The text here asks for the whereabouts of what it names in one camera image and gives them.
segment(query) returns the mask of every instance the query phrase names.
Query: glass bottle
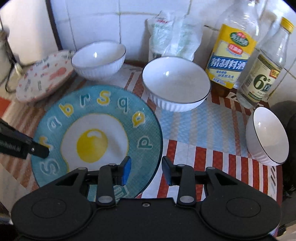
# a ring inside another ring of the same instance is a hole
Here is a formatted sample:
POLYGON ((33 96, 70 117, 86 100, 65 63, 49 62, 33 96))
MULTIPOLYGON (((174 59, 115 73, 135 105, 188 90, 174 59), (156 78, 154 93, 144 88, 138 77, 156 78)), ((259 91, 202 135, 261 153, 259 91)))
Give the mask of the glass bottle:
POLYGON ((219 18, 220 31, 206 72, 213 90, 226 97, 243 71, 259 36, 257 0, 236 0, 219 18))
POLYGON ((248 77, 237 91, 237 99, 245 108, 254 108, 279 76, 286 63, 293 28, 291 22, 282 18, 278 31, 262 45, 248 77))

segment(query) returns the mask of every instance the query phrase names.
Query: white plate with red spots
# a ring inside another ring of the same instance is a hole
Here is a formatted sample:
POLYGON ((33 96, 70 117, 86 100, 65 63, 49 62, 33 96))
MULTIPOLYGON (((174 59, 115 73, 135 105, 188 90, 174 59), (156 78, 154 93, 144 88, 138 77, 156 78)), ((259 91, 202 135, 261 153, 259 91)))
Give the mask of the white plate with red spots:
POLYGON ((62 86, 73 72, 74 51, 62 50, 37 61, 19 80, 16 98, 20 102, 39 101, 62 86))

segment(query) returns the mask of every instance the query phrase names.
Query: plate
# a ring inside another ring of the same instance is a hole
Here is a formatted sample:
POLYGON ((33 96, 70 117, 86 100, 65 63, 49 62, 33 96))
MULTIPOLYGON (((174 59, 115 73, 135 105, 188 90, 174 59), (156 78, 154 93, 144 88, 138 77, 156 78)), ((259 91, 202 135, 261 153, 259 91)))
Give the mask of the plate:
MULTIPOLYGON (((78 167, 99 170, 130 156, 127 184, 115 186, 116 200, 134 198, 149 185, 162 157, 163 137, 152 110, 122 88, 96 85, 59 100, 40 121, 34 140, 50 149, 49 156, 32 156, 32 169, 44 186, 78 167)), ((95 200, 96 186, 88 199, 95 200)))
POLYGON ((37 61, 19 80, 16 98, 20 102, 34 102, 55 92, 71 75, 74 51, 62 50, 37 61))

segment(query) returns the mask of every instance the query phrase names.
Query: tablecloth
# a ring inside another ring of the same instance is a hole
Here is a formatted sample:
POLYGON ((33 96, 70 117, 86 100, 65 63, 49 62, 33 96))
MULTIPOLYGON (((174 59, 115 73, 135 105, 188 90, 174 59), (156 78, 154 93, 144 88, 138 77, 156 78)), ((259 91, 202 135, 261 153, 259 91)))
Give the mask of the tablecloth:
MULTIPOLYGON (((141 71, 139 67, 124 65, 103 83, 133 92, 155 112, 163 132, 163 155, 169 156, 174 164, 187 164, 195 170, 204 171, 208 166, 219 168, 281 203, 281 166, 264 166, 248 153, 245 126, 252 110, 242 107, 234 92, 227 98, 210 93, 206 101, 192 111, 168 112, 156 107, 144 92, 141 71)), ((14 97, 1 98, 0 116, 33 137, 39 121, 53 103, 72 91, 95 84, 73 75, 54 95, 35 104, 19 103, 14 97)), ((28 155, 26 160, 21 160, 0 154, 0 201, 9 211, 19 198, 38 188, 30 158, 28 155)), ((137 198, 176 199, 177 193, 177 186, 166 184, 160 166, 152 182, 137 198)), ((205 198, 202 185, 196 185, 196 195, 198 200, 205 198)))

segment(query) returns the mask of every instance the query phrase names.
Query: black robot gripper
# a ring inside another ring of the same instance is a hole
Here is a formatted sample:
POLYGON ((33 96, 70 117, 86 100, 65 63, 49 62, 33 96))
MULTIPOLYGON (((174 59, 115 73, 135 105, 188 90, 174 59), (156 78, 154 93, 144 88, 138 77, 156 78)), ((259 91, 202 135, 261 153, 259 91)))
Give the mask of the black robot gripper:
POLYGON ((269 233, 281 211, 269 196, 213 167, 194 171, 162 159, 168 185, 178 185, 176 203, 164 199, 120 199, 114 185, 125 185, 132 167, 99 171, 78 168, 24 196, 11 215, 19 240, 275 240, 269 233), (96 201, 87 200, 89 185, 97 184, 96 201), (206 198, 197 202, 196 185, 206 198))

